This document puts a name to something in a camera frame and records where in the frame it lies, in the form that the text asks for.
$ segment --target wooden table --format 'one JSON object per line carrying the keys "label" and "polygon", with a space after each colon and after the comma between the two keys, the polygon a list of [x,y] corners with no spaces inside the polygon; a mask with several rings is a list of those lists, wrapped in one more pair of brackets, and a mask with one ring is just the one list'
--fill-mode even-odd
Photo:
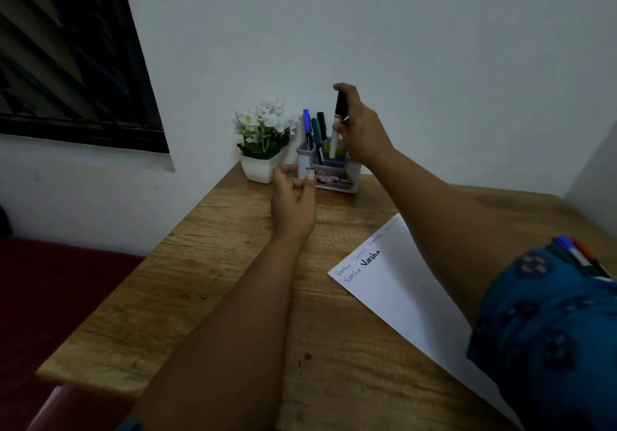
{"label": "wooden table", "polygon": [[[463,189],[501,212],[533,244],[543,246],[560,233],[575,235],[617,273],[617,243],[559,198]],[[138,397],[270,238],[270,192],[269,186],[248,182],[239,165],[230,170],[38,375]],[[327,276],[395,213],[373,176],[362,176],[357,196],[318,190],[317,225],[294,275],[276,427],[513,429]]]}

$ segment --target red pen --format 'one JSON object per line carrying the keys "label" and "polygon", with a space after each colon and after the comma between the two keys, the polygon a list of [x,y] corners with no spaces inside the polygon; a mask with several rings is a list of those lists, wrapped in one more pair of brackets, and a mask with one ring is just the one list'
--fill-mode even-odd
{"label": "red pen", "polygon": [[607,278],[611,278],[611,275],[606,271],[606,269],[604,267],[602,267],[602,265],[600,265],[600,262],[598,260],[598,258],[592,254],[592,252],[589,250],[589,248],[587,246],[585,246],[582,242],[580,242],[578,239],[576,238],[570,238],[570,241],[572,241],[572,244],[574,244],[576,246],[576,248],[582,252],[582,254],[587,258],[587,260],[589,262],[591,262],[591,264],[601,273],[604,274]]}

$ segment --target window sill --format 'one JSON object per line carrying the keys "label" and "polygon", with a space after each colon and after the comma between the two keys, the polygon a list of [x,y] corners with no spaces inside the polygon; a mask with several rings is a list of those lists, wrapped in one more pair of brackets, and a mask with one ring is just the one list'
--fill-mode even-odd
{"label": "window sill", "polygon": [[165,153],[82,145],[47,139],[0,134],[0,154],[11,159],[27,157],[99,167],[123,167],[175,172],[172,157]]}

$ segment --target paper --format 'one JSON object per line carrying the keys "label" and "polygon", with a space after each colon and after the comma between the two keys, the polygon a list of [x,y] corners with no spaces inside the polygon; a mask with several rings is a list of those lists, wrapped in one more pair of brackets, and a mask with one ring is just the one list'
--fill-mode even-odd
{"label": "paper", "polygon": [[465,356],[471,328],[424,262],[400,214],[328,275],[522,428],[497,385]]}

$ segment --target forearm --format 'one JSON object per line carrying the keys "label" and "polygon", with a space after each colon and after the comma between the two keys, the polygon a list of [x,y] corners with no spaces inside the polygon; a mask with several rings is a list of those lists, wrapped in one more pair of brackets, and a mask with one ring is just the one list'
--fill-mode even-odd
{"label": "forearm", "polygon": [[290,238],[271,240],[183,341],[132,413],[148,431],[261,430],[272,424],[300,247]]}
{"label": "forearm", "polygon": [[490,284],[529,245],[494,211],[394,149],[376,156],[369,168],[436,278],[473,325]]}

